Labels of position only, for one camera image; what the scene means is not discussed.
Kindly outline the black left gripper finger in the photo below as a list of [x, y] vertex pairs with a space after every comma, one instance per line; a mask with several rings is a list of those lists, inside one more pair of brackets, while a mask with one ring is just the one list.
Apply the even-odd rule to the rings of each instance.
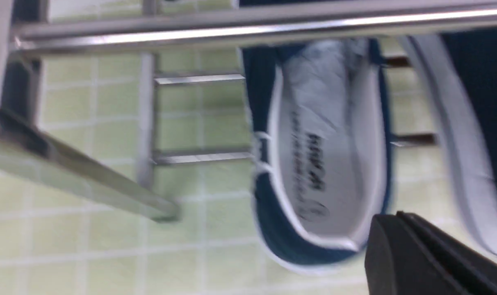
[[365, 254], [371, 295], [497, 295], [497, 264], [415, 213], [376, 214]]

